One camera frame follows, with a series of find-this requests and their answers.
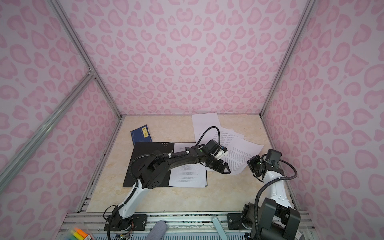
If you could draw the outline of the large text sheet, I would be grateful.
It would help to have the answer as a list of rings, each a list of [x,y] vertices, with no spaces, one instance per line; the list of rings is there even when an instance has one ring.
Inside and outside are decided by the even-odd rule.
[[[169,187],[205,188],[207,186],[207,171],[201,164],[188,164],[171,170]]]

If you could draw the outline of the red folder black inside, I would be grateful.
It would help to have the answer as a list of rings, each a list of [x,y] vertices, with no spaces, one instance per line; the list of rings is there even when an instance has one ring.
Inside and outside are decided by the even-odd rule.
[[[123,187],[141,183],[144,188],[169,187],[171,170],[188,164],[204,164],[212,157],[202,147],[176,143],[137,143]]]

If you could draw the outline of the text paper sheet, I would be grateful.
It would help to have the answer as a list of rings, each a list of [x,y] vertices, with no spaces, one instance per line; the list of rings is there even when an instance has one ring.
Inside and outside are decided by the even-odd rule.
[[[220,140],[219,133],[216,128],[208,130],[208,132],[203,136],[200,144],[207,144],[210,140],[216,141],[220,146],[228,147],[233,140],[236,138],[243,139],[244,135],[236,133],[234,130],[228,130],[225,128],[219,128],[220,131]]]

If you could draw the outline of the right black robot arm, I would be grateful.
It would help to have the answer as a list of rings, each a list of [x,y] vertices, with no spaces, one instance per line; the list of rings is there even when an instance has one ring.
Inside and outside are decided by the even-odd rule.
[[[285,181],[293,180],[298,172],[282,160],[282,153],[269,149],[262,156],[247,161],[253,176],[264,183],[255,202],[245,205],[242,221],[251,229],[250,240],[294,240],[301,215],[290,204]]]

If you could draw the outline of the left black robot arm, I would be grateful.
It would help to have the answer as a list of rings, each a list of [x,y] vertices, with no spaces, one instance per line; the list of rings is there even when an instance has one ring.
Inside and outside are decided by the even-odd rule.
[[[228,154],[226,147],[215,140],[207,144],[185,147],[181,152],[144,154],[131,160],[128,173],[134,184],[127,197],[114,206],[112,213],[106,218],[106,232],[132,230],[133,215],[149,190],[157,188],[169,171],[189,164],[203,164],[220,174],[230,174],[228,163],[222,158]]]

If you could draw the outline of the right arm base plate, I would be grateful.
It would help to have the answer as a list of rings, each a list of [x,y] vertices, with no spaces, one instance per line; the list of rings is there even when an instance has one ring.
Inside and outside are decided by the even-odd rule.
[[[243,223],[242,213],[228,213],[227,222],[229,230],[247,230],[248,228]]]

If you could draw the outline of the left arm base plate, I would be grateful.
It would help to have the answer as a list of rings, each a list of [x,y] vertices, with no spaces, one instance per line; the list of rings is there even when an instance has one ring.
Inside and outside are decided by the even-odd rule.
[[[120,215],[107,217],[104,231],[110,230],[111,232],[117,231],[144,231],[147,224],[148,215],[138,214],[123,219]]]

